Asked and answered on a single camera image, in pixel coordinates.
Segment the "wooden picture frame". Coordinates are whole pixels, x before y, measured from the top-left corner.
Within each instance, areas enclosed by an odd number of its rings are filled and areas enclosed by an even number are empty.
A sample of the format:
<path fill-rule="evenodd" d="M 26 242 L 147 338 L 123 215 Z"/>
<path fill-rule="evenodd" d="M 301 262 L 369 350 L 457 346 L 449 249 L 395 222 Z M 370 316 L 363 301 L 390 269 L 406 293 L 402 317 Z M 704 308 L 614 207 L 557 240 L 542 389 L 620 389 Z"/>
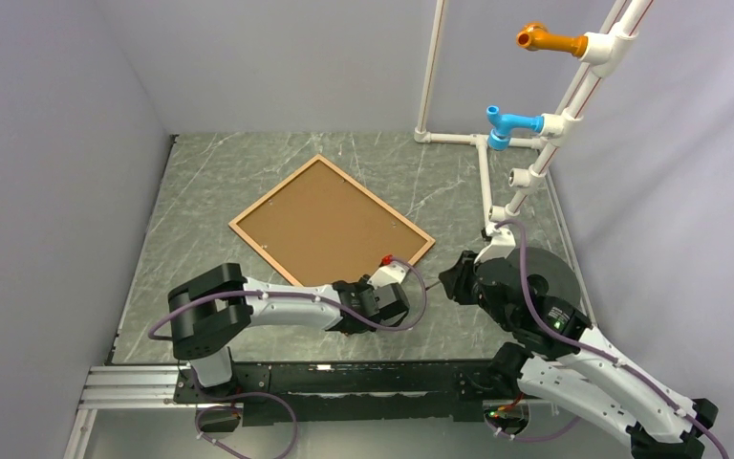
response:
<path fill-rule="evenodd" d="M 433 236 L 315 155 L 229 222 L 294 286 L 355 281 L 388 255 L 415 264 Z"/>

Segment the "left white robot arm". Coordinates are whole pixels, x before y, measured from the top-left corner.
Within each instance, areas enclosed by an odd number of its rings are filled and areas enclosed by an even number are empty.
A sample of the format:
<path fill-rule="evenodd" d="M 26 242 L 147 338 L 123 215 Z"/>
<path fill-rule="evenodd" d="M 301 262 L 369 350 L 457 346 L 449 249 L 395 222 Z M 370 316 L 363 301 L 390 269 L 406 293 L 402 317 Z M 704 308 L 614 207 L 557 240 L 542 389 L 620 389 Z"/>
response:
<path fill-rule="evenodd" d="M 148 332 L 170 342 L 173 356 L 196 370 L 199 389 L 214 402 L 236 388 L 230 342 L 249 327 L 303 326 L 345 335 L 399 329 L 411 310 L 401 287 L 409 269 L 387 259 L 355 282 L 315 287 L 246 277 L 237 263 L 224 263 L 173 288 L 169 313 Z M 169 325 L 167 336 L 160 329 Z"/>

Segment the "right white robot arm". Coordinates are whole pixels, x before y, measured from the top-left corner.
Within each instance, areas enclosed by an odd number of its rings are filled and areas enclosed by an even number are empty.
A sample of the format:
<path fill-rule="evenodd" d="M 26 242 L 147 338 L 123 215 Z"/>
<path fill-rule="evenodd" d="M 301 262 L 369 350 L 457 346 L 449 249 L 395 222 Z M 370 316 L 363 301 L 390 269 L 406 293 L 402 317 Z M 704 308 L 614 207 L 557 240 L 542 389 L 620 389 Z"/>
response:
<path fill-rule="evenodd" d="M 598 426 L 634 458 L 701 458 L 718 408 L 639 368 L 580 311 L 580 287 L 559 256 L 534 248 L 478 262 L 463 251 L 440 273 L 446 296 L 477 305 L 513 340 L 480 376 L 486 394 L 550 401 Z"/>

